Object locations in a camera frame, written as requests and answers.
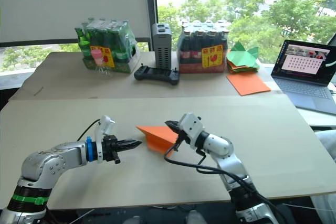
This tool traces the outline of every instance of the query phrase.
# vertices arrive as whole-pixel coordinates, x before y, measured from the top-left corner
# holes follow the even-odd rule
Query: orange paper
[[[233,73],[227,78],[240,95],[271,91],[256,73]]]
[[[137,126],[146,135],[148,148],[164,154],[176,142],[177,134],[168,126]]]

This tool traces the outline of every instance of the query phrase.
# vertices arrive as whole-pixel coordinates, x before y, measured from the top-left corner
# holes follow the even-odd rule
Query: yellow label
[[[202,48],[202,68],[219,66],[223,63],[223,45]]]
[[[103,54],[104,66],[114,68],[114,61],[111,53],[111,49],[108,47],[98,47],[98,46],[90,46],[91,51],[95,49],[99,49]]]

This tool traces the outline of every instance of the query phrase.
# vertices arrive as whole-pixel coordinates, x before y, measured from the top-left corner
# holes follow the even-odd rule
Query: green origami
[[[254,47],[246,51],[243,45],[240,42],[237,42],[227,55],[227,59],[236,66],[258,68],[259,65],[256,63],[258,53],[258,47]]]

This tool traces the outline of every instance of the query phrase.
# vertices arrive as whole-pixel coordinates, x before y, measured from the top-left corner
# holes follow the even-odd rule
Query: gray device
[[[272,77],[298,108],[336,114],[327,88],[336,72],[336,47],[285,40]]]
[[[167,23],[152,25],[153,46],[157,68],[172,68],[172,31]]]

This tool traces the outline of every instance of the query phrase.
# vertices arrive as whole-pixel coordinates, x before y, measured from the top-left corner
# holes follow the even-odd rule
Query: laptop screen
[[[328,85],[336,72],[336,47],[285,40],[272,76]]]

